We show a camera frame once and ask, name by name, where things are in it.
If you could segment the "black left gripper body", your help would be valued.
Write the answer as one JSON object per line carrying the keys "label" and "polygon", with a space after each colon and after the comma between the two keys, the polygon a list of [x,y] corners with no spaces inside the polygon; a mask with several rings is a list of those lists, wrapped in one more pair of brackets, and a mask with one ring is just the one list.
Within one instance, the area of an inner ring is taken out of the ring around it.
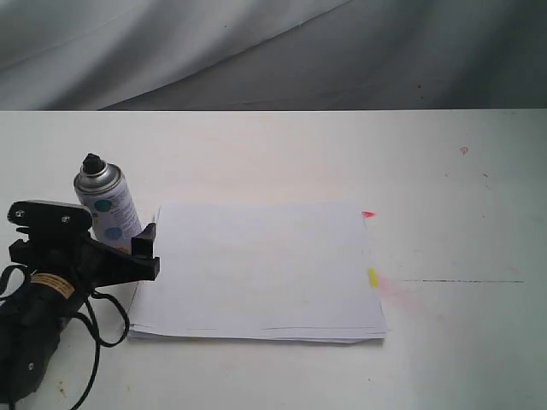
{"label": "black left gripper body", "polygon": [[31,237],[9,246],[13,268],[26,275],[8,297],[10,319],[71,318],[90,299],[121,304],[101,291],[132,282],[132,256],[90,237]]}

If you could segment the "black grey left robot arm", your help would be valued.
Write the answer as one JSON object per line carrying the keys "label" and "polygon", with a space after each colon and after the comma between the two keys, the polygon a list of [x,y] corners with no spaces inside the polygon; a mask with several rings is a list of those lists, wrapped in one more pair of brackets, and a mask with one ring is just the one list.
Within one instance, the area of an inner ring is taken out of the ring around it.
{"label": "black grey left robot arm", "polygon": [[19,231],[28,238],[9,246],[12,263],[1,273],[1,402],[10,407],[38,389],[73,319],[84,324],[95,344],[96,373],[101,349],[115,343],[101,337],[91,300],[111,302],[127,323],[126,309],[102,289],[153,281],[160,271],[153,223],[132,239],[130,253],[92,239],[84,228]]}

